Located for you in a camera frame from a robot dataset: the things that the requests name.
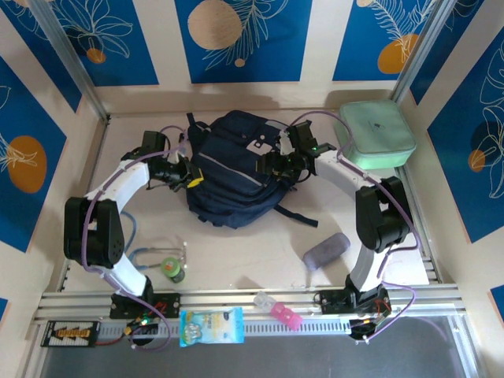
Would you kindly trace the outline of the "black controller board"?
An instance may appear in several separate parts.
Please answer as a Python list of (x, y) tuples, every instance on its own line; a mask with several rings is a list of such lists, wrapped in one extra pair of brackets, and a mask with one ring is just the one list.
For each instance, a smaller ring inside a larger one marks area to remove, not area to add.
[(385, 320), (384, 316), (350, 320), (350, 337), (356, 343), (369, 343), (369, 340), (379, 332)]

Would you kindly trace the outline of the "blue stethoscope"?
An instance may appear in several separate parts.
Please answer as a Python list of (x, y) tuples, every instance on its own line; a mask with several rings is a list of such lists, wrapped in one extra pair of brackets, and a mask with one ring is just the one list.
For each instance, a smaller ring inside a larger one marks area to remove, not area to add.
[(140, 271), (146, 270), (146, 269), (154, 269), (154, 268), (160, 268), (161, 267), (161, 261), (152, 263), (152, 264), (139, 264), (137, 262), (137, 257), (143, 256), (143, 255), (149, 255), (149, 254), (154, 254), (154, 255), (160, 255), (163, 258), (175, 258), (175, 260), (180, 264), (182, 268), (187, 267), (187, 243), (183, 242), (182, 247), (167, 247), (167, 248), (162, 248), (162, 247), (138, 247), (135, 248), (134, 250), (131, 249), (131, 245), (133, 244), (133, 241), (135, 240), (136, 233), (138, 231), (138, 225), (136, 219), (128, 212), (122, 211), (120, 213), (122, 217), (126, 217), (131, 221), (132, 224), (132, 229), (129, 234), (129, 237), (126, 240), (125, 246), (124, 246), (124, 253), (126, 254), (126, 257), (128, 260), (133, 264), (135, 268), (137, 268)]

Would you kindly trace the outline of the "small green bottle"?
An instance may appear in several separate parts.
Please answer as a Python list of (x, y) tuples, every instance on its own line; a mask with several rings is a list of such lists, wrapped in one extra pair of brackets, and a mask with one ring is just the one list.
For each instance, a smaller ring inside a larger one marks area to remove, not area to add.
[(161, 263), (161, 272), (173, 283), (178, 284), (185, 278), (182, 265), (175, 258), (165, 258)]

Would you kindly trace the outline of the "black orange power board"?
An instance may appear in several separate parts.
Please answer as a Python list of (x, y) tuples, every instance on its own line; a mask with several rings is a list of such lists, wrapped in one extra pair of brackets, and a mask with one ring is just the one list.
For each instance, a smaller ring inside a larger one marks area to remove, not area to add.
[(41, 347), (94, 347), (100, 330), (98, 321), (48, 321)]

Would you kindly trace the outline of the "aluminium frame rail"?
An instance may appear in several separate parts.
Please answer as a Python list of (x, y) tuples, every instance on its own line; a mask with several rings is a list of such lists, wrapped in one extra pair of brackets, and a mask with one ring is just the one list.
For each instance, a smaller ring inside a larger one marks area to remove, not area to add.
[[(405, 312), (406, 316), (441, 316), (466, 314), (461, 293), (455, 284), (417, 285), (416, 300)], [(278, 302), (293, 309), (304, 318), (322, 317), (321, 305), (315, 302), (316, 290), (267, 289), (265, 291)], [(180, 307), (185, 310), (203, 311), (241, 307), (247, 320), (264, 320), (266, 314), (254, 304), (257, 289), (181, 291)], [(107, 291), (63, 291), (42, 294), (32, 320), (36, 324), (45, 321), (108, 321), (112, 303)]]

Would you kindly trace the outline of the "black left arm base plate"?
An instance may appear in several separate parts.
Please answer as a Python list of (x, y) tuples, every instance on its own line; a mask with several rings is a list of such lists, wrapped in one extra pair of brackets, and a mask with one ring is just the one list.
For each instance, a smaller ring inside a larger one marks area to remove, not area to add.
[[(148, 309), (130, 298), (114, 294), (111, 299), (112, 304), (109, 311), (110, 319), (126, 320), (141, 316), (147, 316), (149, 318), (157, 317), (151, 309)], [(179, 316), (179, 293), (152, 294), (149, 298), (145, 299), (145, 302), (152, 305), (168, 319), (176, 319)]]

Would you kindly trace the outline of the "aluminium corner post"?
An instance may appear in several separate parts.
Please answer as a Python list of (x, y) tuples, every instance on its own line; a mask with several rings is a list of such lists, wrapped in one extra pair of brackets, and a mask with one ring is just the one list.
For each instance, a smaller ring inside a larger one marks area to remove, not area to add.
[(50, 5), (45, 0), (26, 1), (32, 15), (58, 55), (61, 63), (78, 87), (80, 93), (86, 98), (98, 119), (103, 124), (108, 124), (109, 113), (102, 104), (90, 76)]
[(390, 100), (400, 104), (410, 89), (410, 86), (416, 78), (421, 66), (424, 64), (432, 45), (439, 36), (440, 31), (450, 15), (457, 0), (436, 0), (434, 8), (427, 19), (422, 32), (419, 34), (417, 42), (411, 55), (400, 73)]

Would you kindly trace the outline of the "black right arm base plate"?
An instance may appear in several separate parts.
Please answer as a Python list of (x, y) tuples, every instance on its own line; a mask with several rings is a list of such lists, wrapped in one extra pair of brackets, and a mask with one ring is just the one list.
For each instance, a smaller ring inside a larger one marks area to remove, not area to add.
[(383, 286), (371, 291), (353, 292), (350, 289), (319, 291), (323, 314), (391, 314), (388, 292)]

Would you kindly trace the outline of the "blue wet wipes packet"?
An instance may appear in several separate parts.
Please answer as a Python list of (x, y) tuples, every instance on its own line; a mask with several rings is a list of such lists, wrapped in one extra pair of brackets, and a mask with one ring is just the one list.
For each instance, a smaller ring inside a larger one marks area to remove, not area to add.
[(245, 342), (243, 309), (188, 311), (180, 313), (180, 347), (195, 344), (242, 344)]

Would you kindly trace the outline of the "mint green square case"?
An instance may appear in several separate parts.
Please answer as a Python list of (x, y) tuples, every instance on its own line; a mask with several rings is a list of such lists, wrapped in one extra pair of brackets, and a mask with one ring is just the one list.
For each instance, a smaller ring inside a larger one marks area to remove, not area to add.
[(334, 129), (343, 156), (364, 170), (404, 165), (416, 140), (398, 105), (389, 99), (351, 102), (339, 108)]

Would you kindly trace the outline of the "pink pill box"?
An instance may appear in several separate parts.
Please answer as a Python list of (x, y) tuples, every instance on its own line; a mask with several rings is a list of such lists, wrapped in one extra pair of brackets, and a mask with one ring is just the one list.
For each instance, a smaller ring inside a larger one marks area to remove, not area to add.
[(300, 315), (295, 313), (292, 309), (286, 307), (281, 302), (276, 302), (271, 310), (270, 315), (277, 319), (280, 323), (287, 326), (292, 331), (298, 331), (303, 322)]

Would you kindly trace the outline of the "navy blue backpack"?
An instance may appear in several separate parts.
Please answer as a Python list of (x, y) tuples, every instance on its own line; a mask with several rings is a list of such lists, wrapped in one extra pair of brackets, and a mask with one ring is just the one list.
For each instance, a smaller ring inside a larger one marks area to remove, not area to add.
[(189, 210), (215, 227), (245, 227), (274, 209), (316, 228), (318, 221), (280, 205), (300, 174), (270, 176), (256, 170), (260, 157), (278, 152), (277, 140), (287, 125), (241, 110), (232, 110), (211, 124), (187, 114), (191, 162), (203, 181), (186, 190)]

